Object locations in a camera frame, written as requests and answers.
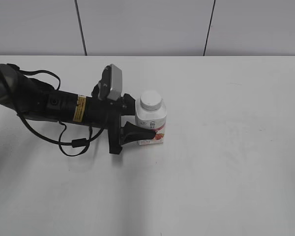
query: white bottle cap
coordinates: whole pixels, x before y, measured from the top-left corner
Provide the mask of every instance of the white bottle cap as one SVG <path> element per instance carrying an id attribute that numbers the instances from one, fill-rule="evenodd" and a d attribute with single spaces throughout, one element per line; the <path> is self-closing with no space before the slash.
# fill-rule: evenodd
<path id="1" fill-rule="evenodd" d="M 140 104 L 147 111 L 157 111 L 162 106 L 162 97 L 154 90 L 145 91 L 141 95 Z"/>

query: bottle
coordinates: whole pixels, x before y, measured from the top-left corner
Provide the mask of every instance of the bottle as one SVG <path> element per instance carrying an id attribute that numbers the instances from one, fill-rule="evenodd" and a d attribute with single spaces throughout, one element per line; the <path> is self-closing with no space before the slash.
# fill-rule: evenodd
<path id="1" fill-rule="evenodd" d="M 139 145 L 157 144 L 164 141 L 166 106 L 162 97 L 154 90 L 145 91 L 136 100 L 136 125 L 157 132 L 152 140 L 140 140 Z"/>

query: cable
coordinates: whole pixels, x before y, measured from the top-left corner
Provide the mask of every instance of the cable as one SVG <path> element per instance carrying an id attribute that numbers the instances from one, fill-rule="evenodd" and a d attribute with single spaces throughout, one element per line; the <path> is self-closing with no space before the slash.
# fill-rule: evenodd
<path id="1" fill-rule="evenodd" d="M 40 74 L 40 73 L 44 73 L 44 74 L 48 74 L 48 75 L 54 76 L 59 81 L 59 84 L 58 84 L 58 87 L 56 88 L 56 90 L 59 90 L 59 88 L 60 88 L 61 80 L 60 80 L 59 76 L 56 75 L 55 73 L 51 72 L 51 71 L 48 71 L 48 70 L 36 70 L 36 71 L 20 70 L 20 72 L 23 75 L 30 75 L 30 76 L 37 75 L 37 74 Z"/>
<path id="2" fill-rule="evenodd" d="M 4 88 L 5 88 L 5 90 L 6 90 L 6 92 L 7 92 L 7 94 L 9 95 L 9 97 L 10 97 L 10 99 L 11 99 L 11 101 L 12 101 L 12 104 L 13 104 L 13 106 L 14 106 L 14 109 L 15 109 L 15 111 L 16 111 L 16 114 L 19 116 L 19 118 L 21 119 L 21 121 L 22 121 L 22 123 L 25 125 L 25 127 L 26 127 L 31 133 L 33 133 L 34 135 L 36 135 L 37 137 L 39 137 L 39 138 L 41 138 L 41 139 L 43 139 L 43 140 L 45 140 L 45 141 L 47 141 L 47 142 L 49 142 L 49 143 L 52 143 L 52 144 L 58 144 L 58 141 L 56 141 L 56 140 L 52 140 L 52 139 L 47 138 L 47 137 L 45 137 L 44 135 L 41 135 L 40 133 L 38 133 L 38 132 L 37 132 L 36 130 L 34 130 L 34 129 L 30 126 L 30 124 L 26 121 L 26 119 L 24 118 L 24 116 L 23 116 L 23 114 L 22 114 L 22 112 L 21 112 L 21 110 L 20 110 L 20 108 L 19 108 L 19 106 L 18 106 L 16 100 L 14 99 L 14 97 L 13 97 L 13 93 L 12 93 L 12 91 L 11 91 L 11 89 L 10 89 L 10 87 L 9 87 L 7 81 L 5 80 L 5 77 L 4 77 L 4 75 L 2 74 L 1 71 L 0 71 L 0 80 L 1 80 L 1 82 L 2 82 L 2 84 L 3 84 L 3 86 L 4 86 Z M 63 146 L 71 146 L 71 143 L 61 143 L 61 145 L 63 145 Z"/>
<path id="3" fill-rule="evenodd" d="M 55 73 L 49 71 L 49 70 L 35 70 L 35 71 L 26 71 L 26 70 L 21 70 L 17 65 L 15 64 L 10 64 L 8 63 L 7 65 L 9 65 L 10 67 L 12 67 L 12 69 L 16 70 L 16 71 L 19 71 L 20 73 L 22 73 L 23 75 L 37 75 L 37 74 L 41 74 L 41 73 L 44 73 L 44 74 L 48 74 L 48 75 L 51 75 L 53 77 L 55 77 L 58 81 L 59 81 L 59 84 L 58 84 L 58 87 L 56 88 L 56 90 L 59 90 L 60 88 L 60 85 L 61 85 L 61 80 L 59 78 L 58 75 L 56 75 Z"/>
<path id="4" fill-rule="evenodd" d="M 100 128 L 100 130 L 97 132 L 97 134 L 94 135 L 94 137 L 92 137 L 90 139 L 90 142 L 92 142 L 95 139 L 97 139 L 103 133 L 103 131 L 104 131 L 105 127 L 106 127 L 107 121 L 108 121 L 108 115 L 106 115 L 105 121 L 104 121 L 102 127 Z"/>
<path id="5" fill-rule="evenodd" d="M 92 134 L 93 134 L 93 128 L 92 126 L 89 126 L 88 127 L 88 130 L 89 130 L 89 136 L 88 136 L 88 140 L 86 139 L 76 139 L 76 140 L 73 140 L 72 143 L 76 142 L 76 143 L 79 143 L 79 142 L 83 142 L 83 143 L 86 143 L 85 145 L 85 148 L 78 154 L 75 154 L 75 155 L 69 155 L 67 154 L 62 146 L 61 146 L 61 138 L 62 138 L 62 135 L 64 134 L 64 132 L 67 130 L 67 125 L 65 123 L 62 123 L 60 120 L 59 120 L 59 124 L 63 125 L 64 126 L 64 129 L 63 131 L 61 132 L 60 136 L 59 136 L 59 140 L 58 140 L 58 146 L 59 146 L 59 149 L 60 151 L 66 155 L 66 156 L 79 156 L 79 155 L 82 155 L 84 154 L 85 152 L 87 152 L 87 150 L 89 149 L 89 145 L 92 141 L 94 141 L 95 139 L 97 139 L 104 131 L 105 127 L 106 127 L 106 124 L 107 124 L 107 120 L 108 120 L 108 116 L 106 116 L 105 118 L 105 121 L 102 125 L 102 127 L 100 128 L 100 130 L 97 132 L 97 134 L 94 135 L 94 137 L 92 137 Z"/>
<path id="6" fill-rule="evenodd" d="M 55 75 L 54 73 L 52 73 L 50 71 L 45 71 L 45 70 L 37 70 L 37 71 L 32 71 L 32 72 L 20 71 L 20 72 L 25 74 L 25 75 L 35 75 L 35 74 L 38 74 L 38 73 L 47 73 L 47 74 Z M 55 77 L 59 80 L 59 86 L 58 86 L 58 89 L 59 89 L 59 87 L 60 87 L 60 78 L 57 75 L 55 75 Z M 59 123 L 64 126 L 64 130 L 61 132 L 58 141 L 47 138 L 46 136 L 44 136 L 44 135 L 38 133 L 36 130 L 34 130 L 30 126 L 30 124 L 27 122 L 27 120 L 24 118 L 23 113 L 21 112 L 16 100 L 14 99 L 13 93 L 12 93 L 12 91 L 11 91 L 11 89 L 10 89 L 10 87 L 9 87 L 9 85 L 8 85 L 6 79 L 5 79 L 5 77 L 4 77 L 4 75 L 2 74 L 1 71 L 0 71 L 0 80 L 1 80 L 4 88 L 6 89 L 8 96 L 10 97 L 10 99 L 12 101 L 12 104 L 14 106 L 14 109 L 15 109 L 17 115 L 19 116 L 19 118 L 21 119 L 21 121 L 25 125 L 25 127 L 32 134 L 34 134 L 35 136 L 37 136 L 37 137 L 39 137 L 39 138 L 41 138 L 41 139 L 43 139 L 43 140 L 45 140 L 45 141 L 47 141 L 49 143 L 58 145 L 61 152 L 63 154 L 65 154 L 65 155 L 67 155 L 67 156 L 78 156 L 78 155 L 81 155 L 81 154 L 85 153 L 88 150 L 90 143 L 92 141 L 94 141 L 95 139 L 97 139 L 102 134 L 102 132 L 104 131 L 104 129 L 105 129 L 106 125 L 107 125 L 108 115 L 106 116 L 102 127 L 100 128 L 100 130 L 97 132 L 97 134 L 94 137 L 92 137 L 92 134 L 93 134 L 92 126 L 89 126 L 89 138 L 88 138 L 88 140 L 86 140 L 86 139 L 77 139 L 77 140 L 72 140 L 72 142 L 70 142 L 70 143 L 63 143 L 63 142 L 61 142 L 61 138 L 62 138 L 63 133 L 67 130 L 67 126 L 66 126 L 66 124 L 62 123 L 59 120 Z M 62 149 L 62 146 L 72 146 L 74 148 L 85 146 L 85 148 L 79 154 L 69 155 L 69 154 L 64 152 L 64 150 Z"/>
<path id="7" fill-rule="evenodd" d="M 91 143 L 91 137 L 92 137 L 92 134 L 93 134 L 92 126 L 89 126 L 89 127 L 88 127 L 89 136 L 88 136 L 88 140 L 87 140 L 87 144 L 85 145 L 85 148 L 84 148 L 81 152 L 79 152 L 78 154 L 70 155 L 70 154 L 67 154 L 67 153 L 63 150 L 63 148 L 62 148 L 62 146 L 61 146 L 61 138 L 62 138 L 63 133 L 67 130 L 67 125 L 66 125 L 65 123 L 62 123 L 60 120 L 59 120 L 59 124 L 61 124 L 61 125 L 64 126 L 64 129 L 63 129 L 63 131 L 61 132 L 61 134 L 60 134 L 60 136 L 59 136 L 59 140 L 58 140 L 58 146 L 59 146 L 60 151 L 61 151 L 64 155 L 66 155 L 66 156 L 79 156 L 79 155 L 82 155 L 82 154 L 86 153 L 87 150 L 89 149 L 89 145 L 90 145 L 90 143 Z"/>

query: black cable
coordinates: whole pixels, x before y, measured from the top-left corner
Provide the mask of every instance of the black cable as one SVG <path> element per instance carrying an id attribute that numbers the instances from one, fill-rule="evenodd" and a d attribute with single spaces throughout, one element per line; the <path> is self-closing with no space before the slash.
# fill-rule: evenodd
<path id="1" fill-rule="evenodd" d="M 31 133 L 33 133 L 34 135 L 36 135 L 37 137 L 39 137 L 39 138 L 41 138 L 41 139 L 43 139 L 43 140 L 45 140 L 45 141 L 47 141 L 47 142 L 49 142 L 49 143 L 57 144 L 57 145 L 58 145 L 58 143 L 59 143 L 58 141 L 56 141 L 56 140 L 52 140 L 52 139 L 47 138 L 47 137 L 45 137 L 44 135 L 38 133 L 38 132 L 37 132 L 36 130 L 34 130 L 34 129 L 30 126 L 30 124 L 26 121 L 26 119 L 24 118 L 24 116 L 23 116 L 23 114 L 22 114 L 22 112 L 21 112 L 21 110 L 20 110 L 20 108 L 19 108 L 19 106 L 18 106 L 16 100 L 14 99 L 13 93 L 12 93 L 12 91 L 11 91 L 11 89 L 10 89 L 10 87 L 9 87 L 7 81 L 5 80 L 5 77 L 4 77 L 4 75 L 2 74 L 1 71 L 0 71 L 0 80 L 1 80 L 1 82 L 2 82 L 2 84 L 3 84 L 3 86 L 4 86 L 4 88 L 5 88 L 5 90 L 6 90 L 7 94 L 8 94 L 8 96 L 10 97 L 10 99 L 11 99 L 11 101 L 12 101 L 12 104 L 13 104 L 13 106 L 14 106 L 14 109 L 15 109 L 15 111 L 16 111 L 16 114 L 19 116 L 19 118 L 21 119 L 21 121 L 22 121 L 22 123 L 25 125 L 25 127 L 26 127 Z M 61 145 L 62 145 L 62 146 L 71 146 L 72 143 L 61 143 Z"/>
<path id="2" fill-rule="evenodd" d="M 82 154 L 86 153 L 87 150 L 89 149 L 89 145 L 90 145 L 90 143 L 91 143 L 91 137 L 92 137 L 92 134 L 93 134 L 92 126 L 89 126 L 89 127 L 88 127 L 89 136 L 88 136 L 88 140 L 87 140 L 87 144 L 85 145 L 85 148 L 84 148 L 81 152 L 79 152 L 78 154 L 70 155 L 70 154 L 67 154 L 67 153 L 63 150 L 63 148 L 62 148 L 62 146 L 61 146 L 61 138 L 62 138 L 63 133 L 67 130 L 67 125 L 66 125 L 65 123 L 62 123 L 60 120 L 59 120 L 59 124 L 61 124 L 61 125 L 64 126 L 64 129 L 63 129 L 63 131 L 61 132 L 61 134 L 60 134 L 60 136 L 59 136 L 59 140 L 58 140 L 58 146 L 59 146 L 60 151 L 61 151 L 64 155 L 66 155 L 66 156 L 79 156 L 79 155 L 82 155 Z"/>
<path id="3" fill-rule="evenodd" d="M 205 49 L 203 50 L 203 56 L 206 55 L 206 51 L 207 51 L 207 41 L 208 41 L 208 36 L 209 36 L 209 34 L 210 34 L 210 30 L 211 30 L 211 24 L 212 24 L 212 19 L 213 19 L 213 12 L 214 12 L 214 9 L 215 9 L 215 2 L 216 2 L 216 0 L 214 0 L 214 2 L 213 2 L 212 13 L 211 13 L 211 18 L 210 18 L 210 23 L 209 23 L 209 25 L 208 25 L 208 29 L 207 29 L 206 45 L 205 45 Z"/>
<path id="4" fill-rule="evenodd" d="M 108 115 L 106 115 L 106 118 L 105 118 L 104 123 L 103 123 L 102 127 L 100 128 L 100 130 L 97 132 L 97 134 L 94 135 L 94 137 L 92 137 L 90 139 L 90 142 L 92 142 L 95 139 L 97 139 L 103 133 L 103 131 L 104 131 L 106 125 L 107 125 L 107 121 L 108 121 Z"/>
<path id="5" fill-rule="evenodd" d="M 19 70 L 23 75 L 37 75 L 37 74 L 40 74 L 40 73 L 44 73 L 44 74 L 48 74 L 48 75 L 51 75 L 51 76 L 54 76 L 58 81 L 59 81 L 59 84 L 58 84 L 58 87 L 56 88 L 56 90 L 59 90 L 60 88 L 60 85 L 61 85 L 61 80 L 59 78 L 58 75 L 56 75 L 55 73 L 51 72 L 51 71 L 48 71 L 48 70 L 36 70 L 36 71 L 25 71 L 25 70 Z"/>
<path id="6" fill-rule="evenodd" d="M 20 71 L 20 72 L 23 73 L 24 75 L 35 75 L 35 74 L 38 74 L 38 73 L 45 73 L 45 72 L 47 72 L 47 74 L 55 75 L 53 72 L 45 71 L 45 70 L 37 70 L 37 71 L 31 71 L 31 72 L 30 71 Z M 55 77 L 59 79 L 59 86 L 58 86 L 58 89 L 59 89 L 59 87 L 60 87 L 60 78 L 57 75 L 55 75 Z M 15 109 L 17 115 L 19 116 L 19 118 L 21 119 L 21 121 L 25 125 L 25 127 L 31 133 L 33 133 L 35 136 L 37 136 L 37 137 L 39 137 L 39 138 L 41 138 L 41 139 L 43 139 L 43 140 L 45 140 L 45 141 L 47 141 L 49 143 L 58 145 L 59 148 L 60 148 L 60 150 L 61 150 L 61 152 L 63 154 L 65 154 L 65 155 L 67 155 L 67 156 L 78 156 L 78 155 L 81 155 L 81 154 L 85 153 L 88 150 L 90 143 L 92 141 L 94 141 L 95 139 L 97 139 L 102 134 L 102 132 L 104 131 L 104 129 L 105 129 L 106 125 L 107 125 L 108 115 L 106 116 L 106 118 L 105 118 L 105 120 L 103 122 L 102 127 L 100 128 L 100 130 L 97 132 L 97 134 L 94 137 L 92 137 L 93 129 L 92 129 L 91 126 L 89 126 L 89 138 L 88 138 L 88 140 L 82 139 L 82 144 L 83 144 L 82 146 L 81 145 L 77 145 L 77 143 L 79 141 L 81 141 L 81 140 L 73 140 L 70 143 L 63 143 L 63 142 L 61 142 L 61 137 L 62 137 L 63 133 L 67 129 L 66 124 L 62 123 L 61 121 L 59 121 L 59 123 L 64 126 L 64 130 L 61 132 L 58 141 L 52 140 L 50 138 L 47 138 L 46 136 L 44 136 L 44 135 L 38 133 L 36 130 L 34 130 L 30 126 L 30 124 L 27 122 L 27 120 L 24 118 L 23 113 L 21 112 L 21 110 L 20 110 L 20 108 L 19 108 L 16 100 L 14 99 L 13 93 L 12 93 L 12 91 L 11 91 L 11 89 L 10 89 L 10 87 L 9 87 L 9 85 L 8 85 L 6 79 L 5 79 L 5 77 L 4 77 L 4 75 L 2 74 L 1 71 L 0 71 L 0 80 L 1 80 L 4 88 L 6 89 L 8 96 L 10 97 L 10 99 L 12 101 L 12 104 L 14 106 L 14 109 Z M 76 155 L 69 155 L 69 154 L 65 153 L 64 150 L 62 149 L 62 146 L 83 147 L 84 144 L 85 144 L 85 142 L 86 142 L 85 148 L 79 154 L 76 154 Z"/>
<path id="7" fill-rule="evenodd" d="M 53 77 L 55 77 L 58 81 L 59 81 L 59 84 L 58 84 L 58 87 L 56 88 L 56 90 L 59 90 L 60 88 L 60 85 L 61 85 L 61 80 L 59 78 L 58 75 L 56 75 L 55 73 L 49 71 L 49 70 L 35 70 L 35 71 L 26 71 L 26 70 L 21 70 L 17 65 L 15 64 L 10 64 L 8 63 L 7 64 L 8 66 L 12 67 L 12 69 L 16 70 L 16 71 L 19 71 L 20 73 L 22 73 L 23 75 L 37 75 L 37 74 L 40 74 L 40 73 L 44 73 L 44 74 L 48 74 L 48 75 L 51 75 Z"/>

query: white wall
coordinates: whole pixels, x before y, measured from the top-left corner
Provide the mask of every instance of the white wall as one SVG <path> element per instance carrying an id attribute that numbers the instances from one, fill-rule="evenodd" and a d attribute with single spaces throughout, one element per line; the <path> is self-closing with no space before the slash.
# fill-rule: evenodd
<path id="1" fill-rule="evenodd" d="M 206 55 L 295 55 L 295 0 L 217 0 Z"/>
<path id="2" fill-rule="evenodd" d="M 73 0 L 0 0 L 0 55 L 83 54 Z"/>
<path id="3" fill-rule="evenodd" d="M 212 0 L 79 0 L 89 55 L 202 55 Z"/>
<path id="4" fill-rule="evenodd" d="M 88 55 L 201 56 L 214 0 L 78 0 Z M 74 0 L 0 0 L 0 55 L 84 55 Z M 216 0 L 206 56 L 295 55 L 295 0 Z"/>

